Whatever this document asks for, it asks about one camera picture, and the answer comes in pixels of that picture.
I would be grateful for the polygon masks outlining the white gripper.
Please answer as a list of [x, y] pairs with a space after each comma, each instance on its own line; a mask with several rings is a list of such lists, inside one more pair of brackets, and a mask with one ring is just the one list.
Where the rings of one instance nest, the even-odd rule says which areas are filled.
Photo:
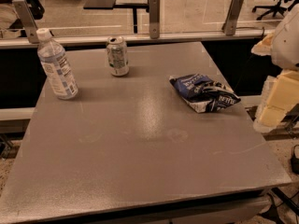
[[268, 76], [263, 84], [261, 103], [255, 113], [253, 128], [269, 133], [299, 104], [299, 5], [295, 5], [274, 33], [253, 46], [255, 55], [271, 54], [272, 63], [282, 70], [277, 77]]

